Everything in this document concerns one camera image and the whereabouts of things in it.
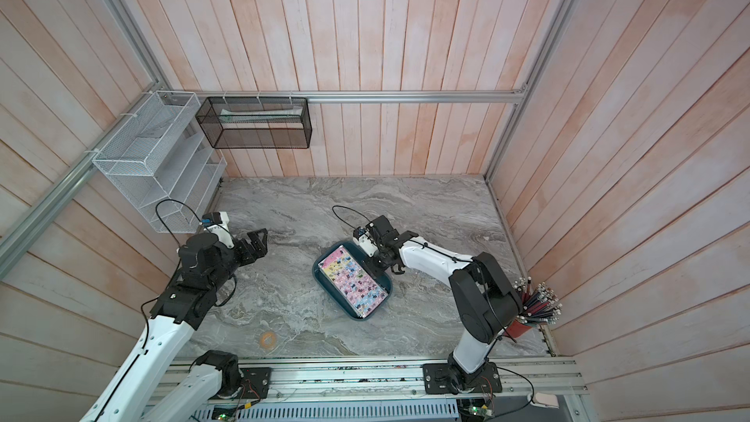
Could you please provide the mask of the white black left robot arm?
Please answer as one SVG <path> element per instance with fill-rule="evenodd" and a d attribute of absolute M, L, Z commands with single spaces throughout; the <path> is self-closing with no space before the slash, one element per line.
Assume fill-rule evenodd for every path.
<path fill-rule="evenodd" d="M 86 421 L 186 421 L 212 398 L 240 401 L 251 380 L 236 355 L 208 351 L 187 377 L 153 408 L 152 394 L 179 351 L 208 312 L 221 306 L 220 289 L 236 271 L 268 253 L 268 232 L 232 236 L 221 225 L 195 234 L 178 250 L 180 263 L 168 287 L 154 299 L 145 329 L 125 362 L 93 406 Z"/>

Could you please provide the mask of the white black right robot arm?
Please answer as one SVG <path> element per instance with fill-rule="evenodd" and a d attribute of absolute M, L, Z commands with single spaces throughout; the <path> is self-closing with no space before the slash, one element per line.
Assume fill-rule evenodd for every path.
<path fill-rule="evenodd" d="M 500 392 L 499 367 L 489 355 L 523 312 L 523 303 L 494 256 L 447 250 L 415 232 L 398 232 L 385 216 L 356 228 L 353 239 L 367 256 L 365 265 L 375 275 L 401 275 L 412 269 L 444 283 L 452 292 L 464 331 L 447 361 L 423 365 L 425 392 Z"/>

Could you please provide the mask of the red cup of pencils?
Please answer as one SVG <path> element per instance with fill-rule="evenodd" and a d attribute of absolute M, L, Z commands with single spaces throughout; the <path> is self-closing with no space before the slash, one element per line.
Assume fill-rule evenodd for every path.
<path fill-rule="evenodd" d="M 555 324 L 562 316 L 562 304 L 546 283 L 532 283 L 531 277 L 515 281 L 513 287 L 521 297 L 519 316 L 506 327 L 505 336 L 518 339 L 541 325 Z"/>

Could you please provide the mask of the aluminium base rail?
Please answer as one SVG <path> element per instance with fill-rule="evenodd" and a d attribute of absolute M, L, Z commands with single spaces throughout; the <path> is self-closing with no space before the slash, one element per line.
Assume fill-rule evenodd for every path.
<path fill-rule="evenodd" d="M 181 408 L 218 402 L 338 402 L 473 399 L 585 394 L 577 365 L 564 358 L 496 359 L 468 383 L 447 363 L 419 358 L 232 359 L 212 355 L 154 373 L 123 365 L 92 406 L 93 414 L 134 414 L 172 398 Z"/>

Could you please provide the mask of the aluminium frame bar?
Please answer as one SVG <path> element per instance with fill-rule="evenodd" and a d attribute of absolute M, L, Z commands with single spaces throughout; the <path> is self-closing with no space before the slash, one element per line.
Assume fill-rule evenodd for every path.
<path fill-rule="evenodd" d="M 309 104 L 518 104 L 525 99 L 521 90 L 471 91 L 166 91 L 170 97 L 193 94 L 199 101 L 206 98 L 247 98 L 260 102 L 306 100 Z"/>

